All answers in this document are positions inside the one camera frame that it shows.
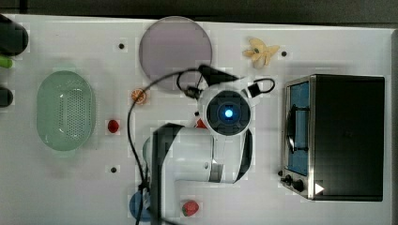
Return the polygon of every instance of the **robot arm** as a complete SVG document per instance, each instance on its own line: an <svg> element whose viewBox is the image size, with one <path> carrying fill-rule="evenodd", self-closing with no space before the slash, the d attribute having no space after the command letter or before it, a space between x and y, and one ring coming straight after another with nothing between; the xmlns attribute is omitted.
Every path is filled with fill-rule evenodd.
<svg viewBox="0 0 398 225"><path fill-rule="evenodd" d="M210 67L199 67L209 88L198 99L207 129L167 124L146 141L145 161L150 170L150 210L158 218L177 220L178 180L233 184L249 170L253 138L249 124L259 99L250 78L238 79ZM218 73L217 79L210 75ZM151 219L152 224L159 224Z"/></svg>

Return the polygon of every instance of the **white table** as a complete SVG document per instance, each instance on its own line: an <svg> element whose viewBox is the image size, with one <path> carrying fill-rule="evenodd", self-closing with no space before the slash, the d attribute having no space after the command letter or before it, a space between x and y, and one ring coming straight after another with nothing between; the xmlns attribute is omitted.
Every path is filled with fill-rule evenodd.
<svg viewBox="0 0 398 225"><path fill-rule="evenodd" d="M128 204L140 183L127 141L130 90L147 84L138 45L154 21L7 15L29 30L29 46L0 83L15 104L0 112L0 224L133 224ZM185 224L390 224L391 223L391 30L321 26L200 22L213 45L213 66L238 76L271 76L276 89L255 109L255 158L235 185L179 182L181 199L201 205ZM267 68L255 69L241 52L248 38L281 45ZM126 48L119 50L119 43ZM285 58L281 51L287 51ZM36 131L36 95L53 71L73 68L92 85L97 124L74 157L60 158ZM279 184L283 84L314 74L383 75L386 78L386 148L383 202L309 202ZM176 111L176 106L184 109ZM138 150L150 130L165 121L190 125L195 101L150 92L133 124ZM121 121L109 135L106 120ZM116 166L117 173L109 172Z"/></svg>

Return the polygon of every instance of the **black microwave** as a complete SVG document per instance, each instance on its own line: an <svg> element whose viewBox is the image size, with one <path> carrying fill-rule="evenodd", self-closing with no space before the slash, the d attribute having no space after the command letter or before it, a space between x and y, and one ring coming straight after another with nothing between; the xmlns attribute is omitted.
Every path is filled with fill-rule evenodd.
<svg viewBox="0 0 398 225"><path fill-rule="evenodd" d="M384 78L316 74L284 88L283 186L316 201L382 201Z"/></svg>

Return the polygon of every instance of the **blue led light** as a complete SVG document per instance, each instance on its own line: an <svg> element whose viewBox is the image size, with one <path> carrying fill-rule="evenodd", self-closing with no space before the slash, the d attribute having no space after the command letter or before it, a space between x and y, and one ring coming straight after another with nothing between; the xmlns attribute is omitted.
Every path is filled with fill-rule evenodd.
<svg viewBox="0 0 398 225"><path fill-rule="evenodd" d="M230 118L234 113L232 112L232 110L226 110L225 111L225 116Z"/></svg>

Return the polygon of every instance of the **green object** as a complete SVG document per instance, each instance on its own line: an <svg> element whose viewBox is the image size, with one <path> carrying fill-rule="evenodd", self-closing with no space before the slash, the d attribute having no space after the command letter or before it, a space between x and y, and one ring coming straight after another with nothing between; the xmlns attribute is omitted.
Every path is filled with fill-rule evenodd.
<svg viewBox="0 0 398 225"><path fill-rule="evenodd" d="M0 55L0 67L2 68L11 68L12 67L12 60Z"/></svg>
<svg viewBox="0 0 398 225"><path fill-rule="evenodd" d="M38 90L38 135L54 150L69 151L85 143L94 129L95 114L90 85L74 72L55 72Z"/></svg>

